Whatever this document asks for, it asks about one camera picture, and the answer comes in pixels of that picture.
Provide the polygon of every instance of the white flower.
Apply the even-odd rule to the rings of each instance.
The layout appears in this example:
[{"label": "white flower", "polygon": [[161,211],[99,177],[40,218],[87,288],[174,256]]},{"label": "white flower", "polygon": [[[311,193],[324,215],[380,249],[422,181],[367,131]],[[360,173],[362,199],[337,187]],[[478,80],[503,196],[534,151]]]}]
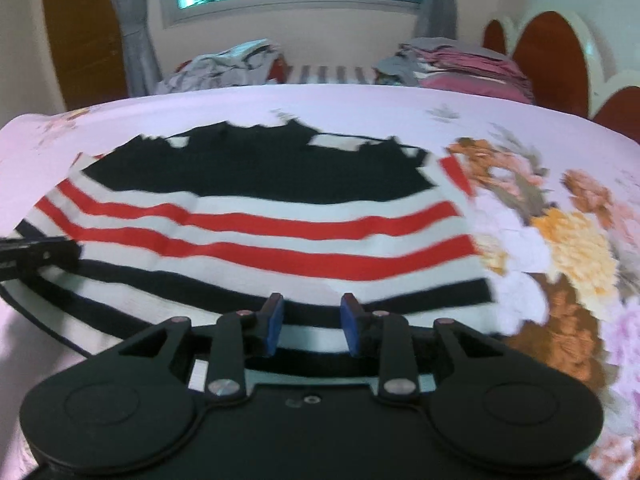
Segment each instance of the white flower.
[{"label": "white flower", "polygon": [[545,324],[548,303],[538,282],[526,272],[545,272],[551,252],[536,228],[491,191],[478,189],[472,231],[494,290],[495,316],[502,334],[517,334],[527,320]]}]

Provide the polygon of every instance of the striped fabric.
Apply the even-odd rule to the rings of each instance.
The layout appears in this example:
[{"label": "striped fabric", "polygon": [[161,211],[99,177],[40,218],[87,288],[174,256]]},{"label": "striped fabric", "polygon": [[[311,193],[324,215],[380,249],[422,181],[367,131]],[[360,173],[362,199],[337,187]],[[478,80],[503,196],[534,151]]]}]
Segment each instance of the striped fabric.
[{"label": "striped fabric", "polygon": [[373,85],[376,74],[372,68],[361,66],[298,65],[290,67],[287,83],[341,83]]},{"label": "striped fabric", "polygon": [[2,295],[84,353],[171,316],[257,310],[272,292],[286,298],[280,348],[249,364],[268,372],[376,373],[346,354],[345,292],[413,325],[497,328],[455,158],[292,121],[137,137],[79,164],[15,232],[78,240],[79,269],[45,268]]}]

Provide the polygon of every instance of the window frame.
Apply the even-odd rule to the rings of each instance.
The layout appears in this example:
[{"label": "window frame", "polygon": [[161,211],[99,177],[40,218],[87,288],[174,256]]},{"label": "window frame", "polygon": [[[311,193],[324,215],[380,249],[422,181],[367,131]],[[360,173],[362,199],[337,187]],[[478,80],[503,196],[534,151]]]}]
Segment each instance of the window frame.
[{"label": "window frame", "polygon": [[281,9],[377,9],[417,14],[416,0],[220,0],[181,9],[178,0],[160,0],[165,27],[197,20],[208,14],[259,12]]}]

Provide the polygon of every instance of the brown door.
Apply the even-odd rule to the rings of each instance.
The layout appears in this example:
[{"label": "brown door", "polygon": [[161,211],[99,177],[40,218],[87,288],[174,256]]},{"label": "brown door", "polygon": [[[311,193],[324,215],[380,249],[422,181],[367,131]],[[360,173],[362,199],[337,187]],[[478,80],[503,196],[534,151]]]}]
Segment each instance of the brown door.
[{"label": "brown door", "polygon": [[43,0],[56,75],[69,110],[127,97],[110,0]]}]

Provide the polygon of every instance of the curtain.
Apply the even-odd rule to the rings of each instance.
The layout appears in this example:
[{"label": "curtain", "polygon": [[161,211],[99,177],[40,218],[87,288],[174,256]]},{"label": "curtain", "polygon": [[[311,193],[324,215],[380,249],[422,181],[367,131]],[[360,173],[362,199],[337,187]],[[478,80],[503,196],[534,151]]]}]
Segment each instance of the curtain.
[{"label": "curtain", "polygon": [[458,4],[456,0],[422,0],[415,23],[416,38],[449,38],[458,34]]},{"label": "curtain", "polygon": [[151,95],[162,75],[146,25],[146,0],[111,0],[111,3],[120,22],[129,96]]}]

